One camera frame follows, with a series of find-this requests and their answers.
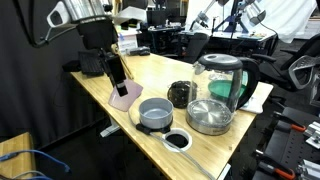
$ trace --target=round hole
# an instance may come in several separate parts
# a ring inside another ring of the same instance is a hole
[[[162,135],[163,139],[171,142],[172,144],[179,147],[182,151],[186,151],[191,147],[192,137],[190,134],[181,128],[172,128],[170,132]],[[172,152],[179,152],[177,149],[163,143],[164,146]]]

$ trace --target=glass kettle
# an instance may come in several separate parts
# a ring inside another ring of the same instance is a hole
[[[193,65],[187,122],[195,130],[220,135],[227,132],[235,111],[252,96],[260,77],[250,58],[206,54]]]

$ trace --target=table leg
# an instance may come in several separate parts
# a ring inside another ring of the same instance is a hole
[[[101,137],[107,137],[110,134],[118,131],[120,129],[119,125],[110,117],[111,126],[107,127],[105,130],[101,131]]]

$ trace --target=wall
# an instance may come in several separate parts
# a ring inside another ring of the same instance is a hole
[[[20,1],[27,16],[27,2]],[[56,2],[35,1],[35,37],[45,35]],[[0,1],[0,140],[29,131],[48,145],[94,121],[92,99],[61,66],[84,50],[76,31],[41,49],[23,35],[11,0]]]

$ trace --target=wooden table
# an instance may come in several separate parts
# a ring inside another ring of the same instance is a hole
[[[190,64],[154,54],[127,57],[127,61],[135,77],[134,81],[144,87],[141,96],[129,110],[135,123],[139,122],[138,107],[142,101],[152,97],[166,98],[171,83],[178,80],[191,80]],[[127,112],[114,109],[108,104],[112,86],[107,76],[88,78],[81,72],[72,73],[72,75],[169,179],[207,179],[180,153],[167,150],[158,140],[137,131],[130,124]],[[272,85],[259,83],[255,97],[259,97],[263,103],[272,88]],[[256,115],[238,110],[227,133],[208,136],[193,130],[187,124],[185,114],[185,110],[175,109],[171,128],[183,128],[192,136],[193,144],[186,152],[217,178]]]
[[[0,156],[10,152],[32,149],[32,139],[29,133],[24,133],[0,143]],[[21,153],[17,157],[0,162],[0,174],[13,178],[21,173],[35,170],[34,158],[31,153]],[[31,178],[30,174],[22,178]]]

